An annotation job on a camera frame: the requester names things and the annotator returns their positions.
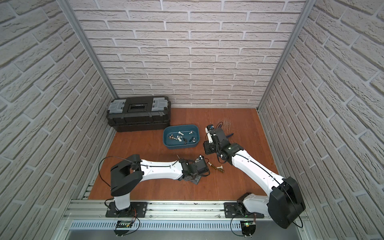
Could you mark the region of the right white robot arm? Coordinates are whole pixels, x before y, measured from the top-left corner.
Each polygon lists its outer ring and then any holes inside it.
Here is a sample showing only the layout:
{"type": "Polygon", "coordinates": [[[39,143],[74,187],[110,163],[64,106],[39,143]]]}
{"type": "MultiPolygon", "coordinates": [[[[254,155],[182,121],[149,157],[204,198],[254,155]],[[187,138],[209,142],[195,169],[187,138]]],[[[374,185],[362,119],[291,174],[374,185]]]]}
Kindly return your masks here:
{"type": "Polygon", "coordinates": [[[300,218],[306,206],[294,178],[284,178],[263,166],[239,144],[231,143],[222,128],[208,125],[205,132],[208,136],[208,140],[204,141],[206,155],[216,154],[218,159],[244,172],[266,193],[265,196],[242,195],[237,200],[239,216],[267,215],[283,229],[300,218]]]}

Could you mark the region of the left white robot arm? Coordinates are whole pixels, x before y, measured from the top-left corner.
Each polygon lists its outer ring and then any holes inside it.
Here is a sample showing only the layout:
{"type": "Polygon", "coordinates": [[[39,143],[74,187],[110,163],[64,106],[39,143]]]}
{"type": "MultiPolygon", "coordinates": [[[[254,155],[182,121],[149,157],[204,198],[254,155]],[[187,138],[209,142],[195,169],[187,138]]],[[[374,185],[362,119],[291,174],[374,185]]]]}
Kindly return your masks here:
{"type": "Polygon", "coordinates": [[[131,191],[141,182],[171,179],[197,185],[202,177],[209,175],[210,169],[203,156],[195,160],[152,162],[131,155],[111,168],[111,196],[115,209],[124,211],[131,207],[131,191]]]}

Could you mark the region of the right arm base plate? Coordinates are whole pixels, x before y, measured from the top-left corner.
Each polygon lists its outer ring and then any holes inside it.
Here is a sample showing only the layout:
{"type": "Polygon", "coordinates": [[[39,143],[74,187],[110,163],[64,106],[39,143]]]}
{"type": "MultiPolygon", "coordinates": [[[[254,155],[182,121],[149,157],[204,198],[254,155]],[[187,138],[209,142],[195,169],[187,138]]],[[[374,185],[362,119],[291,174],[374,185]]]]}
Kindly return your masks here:
{"type": "Polygon", "coordinates": [[[249,219],[263,219],[265,215],[260,213],[251,213],[243,206],[237,202],[225,202],[224,203],[224,213],[227,219],[231,218],[249,218],[249,219]]]}

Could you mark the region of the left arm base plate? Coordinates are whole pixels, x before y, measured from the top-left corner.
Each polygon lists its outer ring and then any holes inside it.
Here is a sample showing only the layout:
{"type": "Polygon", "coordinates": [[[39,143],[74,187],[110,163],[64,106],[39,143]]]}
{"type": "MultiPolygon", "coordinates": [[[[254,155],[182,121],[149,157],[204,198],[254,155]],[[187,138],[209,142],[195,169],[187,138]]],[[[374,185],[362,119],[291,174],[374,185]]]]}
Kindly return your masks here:
{"type": "Polygon", "coordinates": [[[118,210],[115,202],[110,202],[106,212],[106,218],[144,218],[147,212],[147,202],[133,202],[127,209],[118,210]]]}

